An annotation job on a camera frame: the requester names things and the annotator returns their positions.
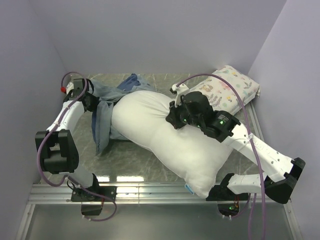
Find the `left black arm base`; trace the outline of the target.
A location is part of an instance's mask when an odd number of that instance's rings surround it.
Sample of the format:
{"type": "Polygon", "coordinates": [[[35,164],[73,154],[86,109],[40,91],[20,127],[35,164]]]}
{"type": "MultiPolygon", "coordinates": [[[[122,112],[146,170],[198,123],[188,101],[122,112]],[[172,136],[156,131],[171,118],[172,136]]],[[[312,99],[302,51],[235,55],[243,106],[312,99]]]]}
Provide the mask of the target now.
{"type": "Polygon", "coordinates": [[[81,203],[81,215],[84,219],[91,222],[104,222],[114,217],[118,210],[116,204],[116,186],[100,186],[94,183],[90,188],[77,187],[74,183],[67,181],[67,186],[72,190],[72,203],[81,203]],[[105,203],[111,203],[114,206],[110,216],[98,218],[103,211],[105,203]]]}

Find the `white pillow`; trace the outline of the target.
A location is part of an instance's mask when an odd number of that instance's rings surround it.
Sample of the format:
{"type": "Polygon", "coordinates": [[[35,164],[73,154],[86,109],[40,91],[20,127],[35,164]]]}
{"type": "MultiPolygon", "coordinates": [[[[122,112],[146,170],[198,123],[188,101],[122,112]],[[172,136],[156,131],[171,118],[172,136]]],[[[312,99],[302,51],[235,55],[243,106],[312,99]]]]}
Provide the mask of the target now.
{"type": "Polygon", "coordinates": [[[164,94],[147,90],[129,93],[113,107],[111,125],[128,140],[151,151],[205,199],[232,148],[190,125],[174,129],[166,121],[171,101],[164,94]]]}

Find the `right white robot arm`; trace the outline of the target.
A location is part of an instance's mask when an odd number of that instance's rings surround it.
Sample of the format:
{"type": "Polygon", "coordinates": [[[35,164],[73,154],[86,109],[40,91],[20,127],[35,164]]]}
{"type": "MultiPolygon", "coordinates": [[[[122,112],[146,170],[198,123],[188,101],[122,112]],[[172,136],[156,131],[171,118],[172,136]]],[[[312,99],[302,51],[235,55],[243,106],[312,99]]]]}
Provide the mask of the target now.
{"type": "Polygon", "coordinates": [[[306,165],[301,158],[291,158],[276,151],[249,133],[246,126],[224,110],[213,110],[208,98],[199,91],[173,90],[166,121],[176,130],[186,125],[200,129],[204,135],[231,147],[259,167],[258,174],[228,173],[220,185],[213,187],[207,201],[228,201],[243,194],[262,193],[271,200],[286,204],[306,165]]]}

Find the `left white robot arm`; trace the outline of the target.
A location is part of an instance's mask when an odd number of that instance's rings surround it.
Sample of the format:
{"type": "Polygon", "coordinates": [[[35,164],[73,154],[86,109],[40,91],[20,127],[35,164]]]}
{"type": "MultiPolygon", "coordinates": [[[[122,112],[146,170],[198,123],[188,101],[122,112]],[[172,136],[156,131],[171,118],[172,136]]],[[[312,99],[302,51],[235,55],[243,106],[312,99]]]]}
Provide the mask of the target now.
{"type": "Polygon", "coordinates": [[[76,78],[73,88],[62,87],[66,93],[62,109],[54,122],[35,134],[36,164],[41,178],[52,187],[59,187],[68,179],[89,201],[96,201],[101,189],[95,185],[93,173],[80,166],[79,152],[73,131],[82,115],[97,109],[99,99],[93,95],[94,86],[87,78],[76,78]]]}

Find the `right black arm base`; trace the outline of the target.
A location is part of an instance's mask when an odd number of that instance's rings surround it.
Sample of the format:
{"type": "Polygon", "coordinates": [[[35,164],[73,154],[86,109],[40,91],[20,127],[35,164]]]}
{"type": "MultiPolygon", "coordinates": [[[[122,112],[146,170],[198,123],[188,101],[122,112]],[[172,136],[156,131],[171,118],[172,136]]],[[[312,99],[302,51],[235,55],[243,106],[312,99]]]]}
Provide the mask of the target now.
{"type": "Polygon", "coordinates": [[[216,184],[209,191],[207,202],[217,202],[218,212],[223,218],[230,220],[239,217],[249,207],[251,195],[249,193],[233,193],[227,186],[234,173],[228,173],[220,184],[216,184]]]}

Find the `blue pillowcase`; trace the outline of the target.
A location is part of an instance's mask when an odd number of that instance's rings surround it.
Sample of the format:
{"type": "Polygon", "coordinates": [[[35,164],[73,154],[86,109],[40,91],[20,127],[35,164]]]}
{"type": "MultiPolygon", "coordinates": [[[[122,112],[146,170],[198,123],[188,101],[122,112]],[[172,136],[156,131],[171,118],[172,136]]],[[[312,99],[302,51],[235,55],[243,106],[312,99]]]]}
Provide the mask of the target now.
{"type": "Polygon", "coordinates": [[[136,91],[151,91],[156,89],[138,74],[131,74],[117,87],[107,86],[98,80],[90,79],[89,91],[98,98],[96,109],[91,115],[91,131],[95,143],[95,153],[101,154],[109,145],[110,140],[126,141],[119,131],[112,126],[112,115],[114,106],[124,96],[136,91]]]}

